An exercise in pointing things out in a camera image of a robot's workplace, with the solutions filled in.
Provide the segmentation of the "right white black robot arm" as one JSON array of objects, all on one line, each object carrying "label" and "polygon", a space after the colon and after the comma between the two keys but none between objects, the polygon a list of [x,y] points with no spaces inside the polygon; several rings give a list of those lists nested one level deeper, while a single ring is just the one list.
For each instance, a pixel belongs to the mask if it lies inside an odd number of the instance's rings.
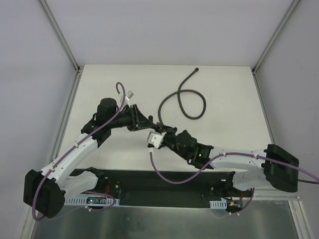
[{"label": "right white black robot arm", "polygon": [[150,132],[148,143],[169,148],[197,169],[234,169],[232,180],[224,184],[225,193],[232,197],[255,187],[298,190],[299,160],[275,144],[260,150],[228,150],[201,144],[187,130],[177,134],[175,128]]}]

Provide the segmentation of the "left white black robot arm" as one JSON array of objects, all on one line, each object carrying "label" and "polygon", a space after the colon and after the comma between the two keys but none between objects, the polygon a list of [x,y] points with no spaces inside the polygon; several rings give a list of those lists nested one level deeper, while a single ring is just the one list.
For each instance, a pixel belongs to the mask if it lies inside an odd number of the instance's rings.
[{"label": "left white black robot arm", "polygon": [[23,201],[31,206],[36,221],[40,219],[37,213],[47,218],[55,217],[65,201],[85,191],[95,194],[108,191],[105,174],[94,167],[75,177],[71,173],[111,136],[112,129],[121,127],[137,131],[155,128],[156,124],[144,116],[137,105],[118,106],[115,99],[104,98],[65,153],[41,170],[30,170],[26,174]]}]

